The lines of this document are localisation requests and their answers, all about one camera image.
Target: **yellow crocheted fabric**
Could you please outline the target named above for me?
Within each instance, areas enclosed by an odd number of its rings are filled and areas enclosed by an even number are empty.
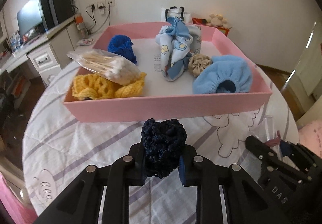
[[[78,100],[127,98],[139,96],[143,92],[146,73],[141,73],[139,80],[121,86],[97,74],[78,75],[74,78],[72,95]]]

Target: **blue bow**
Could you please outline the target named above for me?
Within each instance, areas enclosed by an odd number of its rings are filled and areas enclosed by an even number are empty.
[[[174,17],[168,17],[167,22],[172,26],[169,26],[165,30],[166,34],[170,36],[176,35],[178,37],[190,38],[188,27],[182,21]]]

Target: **metal bolt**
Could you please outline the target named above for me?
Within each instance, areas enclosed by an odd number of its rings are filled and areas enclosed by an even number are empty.
[[[90,165],[90,166],[88,166],[88,167],[86,168],[86,171],[87,171],[88,173],[92,173],[92,172],[96,171],[96,167],[95,167],[94,165]]]
[[[126,156],[123,157],[123,161],[125,161],[125,162],[130,162],[132,160],[133,160],[133,157],[130,156],[130,155],[126,155]]]
[[[203,157],[201,157],[201,156],[195,156],[194,157],[194,161],[195,162],[202,162],[203,161]]]
[[[241,166],[239,166],[238,164],[233,164],[231,168],[233,171],[240,171],[242,169]]]

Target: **black knitted item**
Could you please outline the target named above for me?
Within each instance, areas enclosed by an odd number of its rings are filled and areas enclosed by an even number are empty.
[[[167,177],[179,165],[187,134],[177,119],[156,122],[147,120],[142,127],[145,170],[148,177]]]

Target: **computer monitor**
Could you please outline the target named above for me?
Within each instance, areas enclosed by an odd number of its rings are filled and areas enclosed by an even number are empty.
[[[42,23],[39,0],[30,0],[17,13],[20,36],[25,35],[29,30]]]

